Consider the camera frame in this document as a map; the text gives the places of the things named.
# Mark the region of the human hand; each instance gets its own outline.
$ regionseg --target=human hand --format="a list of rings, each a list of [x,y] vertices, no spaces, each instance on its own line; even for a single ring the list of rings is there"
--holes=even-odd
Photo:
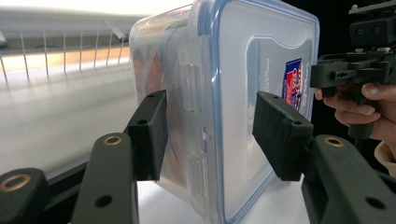
[[[315,90],[318,100],[335,109],[335,118],[341,123],[373,123],[371,138],[383,140],[396,152],[396,85],[367,83],[361,93],[376,101],[376,108],[370,105],[356,105],[352,97],[352,85],[338,87],[334,97],[322,97],[321,89]]]

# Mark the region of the plastic food container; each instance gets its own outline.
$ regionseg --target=plastic food container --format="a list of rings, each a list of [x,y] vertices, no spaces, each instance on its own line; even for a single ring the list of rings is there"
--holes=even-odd
[[[277,94],[310,119],[318,35],[316,17],[276,0],[197,0],[137,22],[138,102],[167,91],[158,184],[208,223],[238,222],[274,176],[252,135],[256,93]]]

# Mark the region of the mounting hole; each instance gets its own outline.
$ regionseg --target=mounting hole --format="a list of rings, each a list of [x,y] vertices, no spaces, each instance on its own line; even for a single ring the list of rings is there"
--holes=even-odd
[[[141,119],[137,123],[143,125],[143,124],[147,124],[148,122],[145,119]]]
[[[385,209],[386,208],[386,206],[381,201],[379,201],[376,198],[367,197],[366,198],[366,202],[368,204],[370,204],[374,208],[378,208],[378,209]]]
[[[98,208],[103,208],[111,204],[112,201],[113,198],[110,195],[104,195],[96,200],[95,206]]]
[[[11,192],[29,183],[32,177],[28,174],[14,175],[0,184],[0,192]]]
[[[122,138],[119,136],[109,136],[108,138],[105,139],[105,141],[103,141],[103,143],[106,146],[115,146],[116,144],[120,143],[122,141]]]
[[[324,139],[324,142],[333,146],[333,147],[343,147],[344,142],[341,139],[334,138],[334,137],[327,137]]]

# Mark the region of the clear plastic container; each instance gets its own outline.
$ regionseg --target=clear plastic container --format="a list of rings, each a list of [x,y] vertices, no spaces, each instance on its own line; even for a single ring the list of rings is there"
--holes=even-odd
[[[274,176],[252,135],[257,91],[310,119],[316,17],[281,1],[197,0],[136,23],[138,102],[167,90],[160,186],[208,223],[238,222]]]

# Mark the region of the label sticker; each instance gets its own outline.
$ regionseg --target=label sticker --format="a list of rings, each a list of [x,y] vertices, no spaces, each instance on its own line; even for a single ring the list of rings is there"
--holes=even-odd
[[[300,109],[301,90],[303,89],[302,60],[297,59],[286,63],[283,77],[283,99],[295,109]]]

